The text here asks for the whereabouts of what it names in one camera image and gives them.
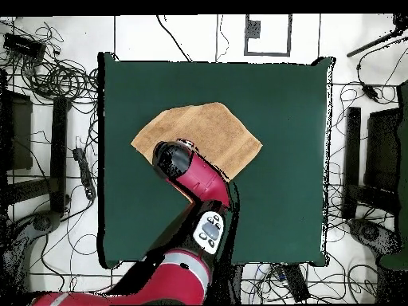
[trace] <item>black border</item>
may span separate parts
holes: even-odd
[[[259,52],[249,52],[248,51],[248,40],[247,29],[249,25],[249,14],[245,15],[245,44],[244,44],[244,56],[245,57],[290,57],[290,52],[292,49],[292,20],[293,14],[288,14],[288,40],[286,42],[286,53],[259,53]]]

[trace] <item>floor tile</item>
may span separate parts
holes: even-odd
[[[318,14],[294,14],[292,18],[292,51],[290,57],[246,57],[244,56],[244,32],[245,15],[244,14],[216,14],[211,15],[187,15],[187,16],[160,16],[160,21],[175,37],[180,44],[183,52],[193,61],[215,62],[216,50],[219,62],[253,62],[253,63],[279,63],[291,62],[299,64],[311,64],[318,55],[322,57],[335,57],[336,64],[333,73],[333,125],[338,117],[342,117],[343,107],[340,100],[342,85],[357,80],[356,65],[359,58],[364,55],[359,54],[347,58],[346,54],[355,48],[364,45],[375,38],[388,33],[393,29],[391,14],[322,14],[321,24]],[[284,40],[284,34],[265,35],[268,32],[269,20],[272,16],[251,16],[252,20],[260,20],[264,34],[259,39],[259,50],[281,47],[281,41]],[[278,24],[278,17],[274,17],[273,24]],[[116,21],[116,34],[114,30],[114,21]],[[58,59],[72,59],[81,63],[87,73],[90,73],[96,66],[96,56],[101,51],[115,51],[120,60],[161,60],[161,61],[185,61],[177,45],[171,36],[160,26],[156,16],[119,16],[114,17],[47,17],[47,18],[21,18],[16,21],[16,26],[21,27],[30,33],[35,33],[38,27],[44,26],[47,22],[49,26],[55,27],[63,37],[64,42],[54,41],[61,47],[61,55]],[[9,32],[10,28],[0,25],[0,53],[2,52],[3,35],[1,33]],[[370,84],[384,84],[392,73],[398,59],[406,48],[405,44],[392,45],[388,49],[372,53],[362,61],[361,78],[364,82]],[[408,73],[408,61],[406,57],[401,59],[393,76],[389,79],[389,84],[399,84],[406,80]],[[14,90],[20,93],[30,95],[31,100],[38,104],[36,97],[30,91],[24,89],[26,84],[21,76],[14,77]],[[383,94],[386,100],[395,100],[392,88],[377,87],[378,93]],[[363,96],[360,85],[348,85],[343,90],[342,95],[345,107],[351,104],[353,107],[362,109],[362,127],[361,138],[367,136],[367,120],[371,112],[377,112],[383,109],[394,108],[398,105],[378,104]],[[91,105],[77,104],[77,108],[88,112],[92,109]],[[75,109],[69,112],[67,147],[73,149],[75,146],[83,147],[88,136],[88,129],[91,114],[82,114]],[[51,140],[52,106],[43,107],[34,105],[32,116],[32,135],[31,150],[37,156],[41,169],[45,175],[49,175],[49,156]],[[336,127],[333,127],[331,133],[331,158],[330,164],[330,183],[333,185],[341,184],[343,177],[343,150],[345,119]],[[94,151],[88,147],[87,159],[89,167],[93,167],[97,175],[98,167],[98,148],[94,144]],[[360,183],[363,182],[363,173],[365,171],[365,154],[367,150],[366,140],[361,141],[360,150]],[[33,161],[33,167],[30,170],[19,170],[14,172],[18,176],[34,175],[41,177],[41,171],[36,161]],[[77,163],[67,158],[67,176],[78,177],[80,174]],[[21,182],[30,177],[14,177],[15,182]],[[80,186],[80,179],[67,179],[67,193],[73,192],[73,201],[71,205],[71,214],[81,211],[88,205],[88,200],[84,196],[84,188]],[[339,204],[341,189],[337,197],[331,201],[333,204]],[[34,198],[29,201],[17,203],[14,208],[9,208],[10,215],[19,219],[30,214],[34,209],[42,204],[38,209],[46,210],[49,208],[47,195]],[[367,208],[359,207],[357,217],[362,217],[367,212]],[[384,212],[376,210],[371,217],[383,217]],[[116,269],[105,270],[100,267],[96,250],[98,208],[97,200],[95,204],[87,210],[81,217],[77,215],[69,220],[62,222],[58,229],[49,235],[45,262],[55,271],[64,274],[64,291],[70,290],[74,285],[75,291],[89,292],[107,288],[110,284],[116,284],[121,276],[125,274],[133,265],[131,262],[124,262]],[[332,219],[332,225],[338,225],[342,220]],[[387,218],[384,223],[387,228],[393,229],[394,222],[392,218]],[[67,228],[69,230],[69,240],[66,236]],[[331,299],[324,300],[328,302],[348,303],[355,302],[352,295],[355,295],[359,303],[372,303],[374,297],[370,294],[372,288],[367,281],[373,283],[375,288],[376,273],[370,268],[363,266],[369,265],[375,269],[375,259],[372,252],[365,246],[355,241],[348,232],[347,225],[332,228],[328,231],[326,249],[330,254],[330,263],[327,267],[313,268],[307,264],[302,265],[302,273],[306,277],[308,286],[313,298],[308,300],[308,304],[315,304],[323,301],[319,297],[329,296]],[[30,276],[33,290],[52,290],[57,291],[62,283],[59,276],[53,276],[51,272],[39,261],[41,251],[45,245],[45,238],[40,238],[33,246],[33,252],[30,258],[32,265],[30,272],[36,273]],[[269,264],[252,263],[244,267],[243,279],[241,284],[241,297],[243,304],[260,304],[260,297],[253,295],[254,283],[262,282],[262,278],[268,272]],[[352,269],[351,282],[353,289],[357,292],[350,292],[347,284],[348,274]],[[294,299],[288,293],[288,290],[282,284],[272,283],[263,284],[263,302],[264,304],[295,304]],[[339,295],[346,293],[344,300],[337,300]]]
[[[215,14],[160,15],[159,19],[191,60],[214,60]],[[155,15],[116,17],[116,55],[129,61],[186,61]]]

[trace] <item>white control panel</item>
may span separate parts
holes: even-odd
[[[195,241],[204,251],[215,254],[224,232],[224,221],[214,211],[205,212],[193,233]]]

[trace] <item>power adapter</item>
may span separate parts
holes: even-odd
[[[364,94],[366,94],[369,99],[378,102],[379,94],[375,91],[374,87],[365,83],[362,83],[362,86]]]
[[[45,54],[45,45],[25,37],[6,33],[4,34],[4,49],[17,52],[37,61],[42,61]]]

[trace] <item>cloth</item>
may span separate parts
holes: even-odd
[[[133,139],[131,145],[151,164],[160,141],[188,139],[200,155],[233,179],[257,155],[259,142],[220,103],[173,108],[161,112]]]

